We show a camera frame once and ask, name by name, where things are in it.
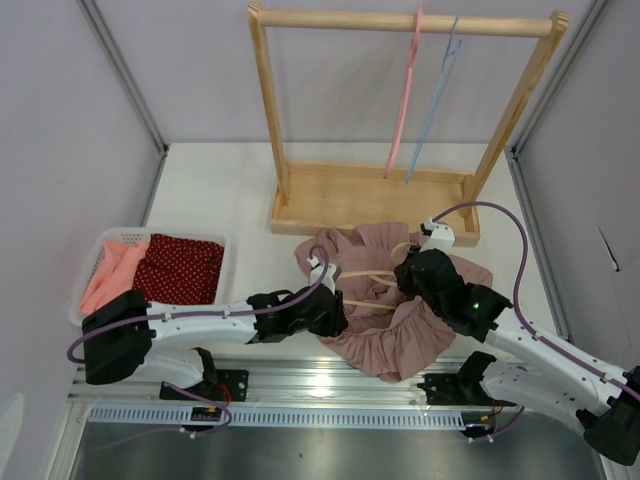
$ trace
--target pink hanger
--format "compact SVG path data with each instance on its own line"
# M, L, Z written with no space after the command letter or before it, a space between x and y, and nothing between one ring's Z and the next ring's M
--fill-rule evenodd
M411 46L409 47L409 59L407 60L407 75L404 79L404 91L402 92L402 103L400 104L400 113L398 114L398 123L396 125L396 135L393 137L393 144L391 145L391 152L389 153L389 159L384 167L384 178L389 176L393 164L396 161L396 154L398 153L398 145L400 144L400 137L402 136L402 129L404 128L404 119L407 115L407 106L409 105L409 92L411 91L411 76L413 75L413 64L418 53L418 43L420 42L420 27L422 26L422 5L418 7L418 14L416 15L416 31L413 34L413 40L411 40Z

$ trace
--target red polka dot garment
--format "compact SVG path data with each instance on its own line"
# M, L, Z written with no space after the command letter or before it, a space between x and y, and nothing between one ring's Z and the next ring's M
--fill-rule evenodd
M151 235L147 253L136 269L133 288L144 290L148 302L213 303L223 255L224 247L214 242Z

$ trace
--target wooden rack base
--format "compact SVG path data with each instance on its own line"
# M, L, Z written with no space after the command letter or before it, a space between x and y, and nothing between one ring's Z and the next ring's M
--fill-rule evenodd
M473 172L418 168L409 184L406 167L396 167L383 179L383 165L289 161L289 201L276 193L271 231L287 235L315 235L335 227L344 234L363 223L405 222L417 228L427 217L459 204ZM456 245L474 247L480 239L478 213L463 218L452 214L446 222Z

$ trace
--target white wall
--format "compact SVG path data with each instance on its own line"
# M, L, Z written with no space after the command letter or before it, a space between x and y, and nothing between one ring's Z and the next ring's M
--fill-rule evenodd
M99 1L158 126L169 142L268 139L246 0ZM416 12L418 1L265 0L271 8ZM590 0L432 0L425 13L547 18ZM389 142L411 35L269 29L284 136L292 141ZM405 140L419 135L447 35L422 35ZM534 39L465 37L433 125L436 141L491 136Z
M521 162L576 344L628 368L640 364L639 23L640 3L611 2Z
M3 478L35 480L75 369L73 277L140 221L158 158L75 2L2 2L0 65L0 405L26 395Z

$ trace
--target blue hanger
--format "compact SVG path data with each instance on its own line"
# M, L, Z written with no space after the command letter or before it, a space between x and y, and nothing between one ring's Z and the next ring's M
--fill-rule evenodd
M440 67L440 76L438 77L438 83L436 84L436 89L433 92L433 97L431 97L431 103L429 104L429 109L427 110L427 117L425 118L424 124L422 125L420 139L418 140L416 149L413 152L413 157L411 158L411 164L409 165L409 171L407 172L407 183L409 183L409 180L411 180L411 175L413 175L413 170L415 169L416 163L418 162L418 157L420 156L422 145L427 141L427 136L429 135L431 124L433 123L433 119L436 116L436 111L438 110L440 100L442 99L442 94L445 87L447 86L449 77L451 76L451 71L453 70L453 66L456 63L456 59L458 58L458 53L460 53L462 39L458 40L458 42L455 44L453 41L455 38L456 27L458 26L458 20L460 20L459 16L456 17L456 21L453 23L453 28L451 29L451 35L449 36L447 50L444 54L444 58L442 59L442 67Z

